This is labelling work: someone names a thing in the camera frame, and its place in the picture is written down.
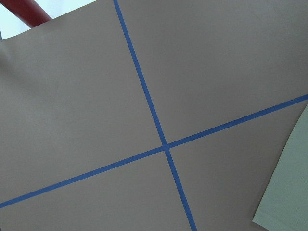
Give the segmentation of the green long sleeve shirt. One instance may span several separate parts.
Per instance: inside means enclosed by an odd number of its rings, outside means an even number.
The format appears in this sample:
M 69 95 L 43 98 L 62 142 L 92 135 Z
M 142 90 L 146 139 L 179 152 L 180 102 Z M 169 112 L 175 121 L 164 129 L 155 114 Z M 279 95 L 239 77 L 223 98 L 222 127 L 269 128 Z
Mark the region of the green long sleeve shirt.
M 304 109 L 252 220 L 269 231 L 308 229 L 308 110 Z

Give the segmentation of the brown paper table cover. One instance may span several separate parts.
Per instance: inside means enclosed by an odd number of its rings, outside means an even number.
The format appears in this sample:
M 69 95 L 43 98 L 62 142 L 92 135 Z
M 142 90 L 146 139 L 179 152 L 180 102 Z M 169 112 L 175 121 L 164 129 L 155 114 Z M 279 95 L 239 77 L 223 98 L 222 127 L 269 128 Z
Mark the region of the brown paper table cover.
M 308 103 L 305 0 L 98 0 L 0 43 L 3 231 L 260 231 Z

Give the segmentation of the red cylinder tube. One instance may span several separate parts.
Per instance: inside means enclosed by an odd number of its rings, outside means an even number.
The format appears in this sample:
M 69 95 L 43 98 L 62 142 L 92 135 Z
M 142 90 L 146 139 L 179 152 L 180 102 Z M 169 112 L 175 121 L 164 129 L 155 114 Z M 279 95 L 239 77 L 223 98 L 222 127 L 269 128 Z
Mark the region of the red cylinder tube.
M 29 28 L 52 20 L 35 0 L 0 0 L 0 3 Z

